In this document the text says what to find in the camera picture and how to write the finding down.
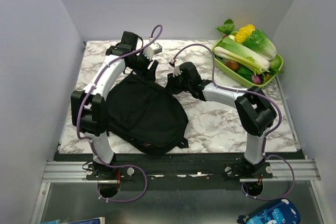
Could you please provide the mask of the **black student backpack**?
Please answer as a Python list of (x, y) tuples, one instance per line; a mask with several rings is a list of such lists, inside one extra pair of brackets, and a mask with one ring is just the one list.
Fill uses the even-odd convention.
[(108, 93), (108, 132), (149, 155), (163, 155), (175, 147), (188, 148), (184, 137), (188, 117), (179, 103), (146, 73), (130, 73)]

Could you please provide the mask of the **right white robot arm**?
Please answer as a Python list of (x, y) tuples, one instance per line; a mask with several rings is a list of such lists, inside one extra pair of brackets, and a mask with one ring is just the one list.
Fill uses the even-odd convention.
[(247, 132), (247, 146), (244, 158), (236, 170), (243, 177), (255, 177), (265, 161), (265, 136), (276, 118), (276, 111), (262, 90), (220, 88), (211, 80), (204, 80), (191, 62), (183, 63), (167, 75), (165, 87), (172, 94), (186, 92), (201, 101), (217, 102), (237, 110), (241, 125)]

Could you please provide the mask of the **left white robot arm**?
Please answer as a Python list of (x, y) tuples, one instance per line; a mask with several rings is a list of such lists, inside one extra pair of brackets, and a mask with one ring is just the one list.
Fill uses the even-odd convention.
[(106, 97), (118, 76), (126, 67), (135, 69), (140, 66), (137, 56), (143, 54), (144, 59), (150, 62), (161, 49), (155, 41), (162, 33), (162, 25), (156, 25), (152, 30), (149, 43), (136, 49), (138, 40), (133, 33), (124, 32), (116, 52), (106, 54), (104, 62), (91, 82), (81, 91), (71, 94), (72, 123), (76, 127), (77, 137), (87, 140), (93, 153), (93, 161), (99, 165), (98, 173), (104, 179), (112, 179), (117, 168), (133, 168), (139, 170), (147, 180), (144, 170), (136, 165), (115, 165), (112, 162), (114, 152), (107, 137), (108, 116), (105, 112)]

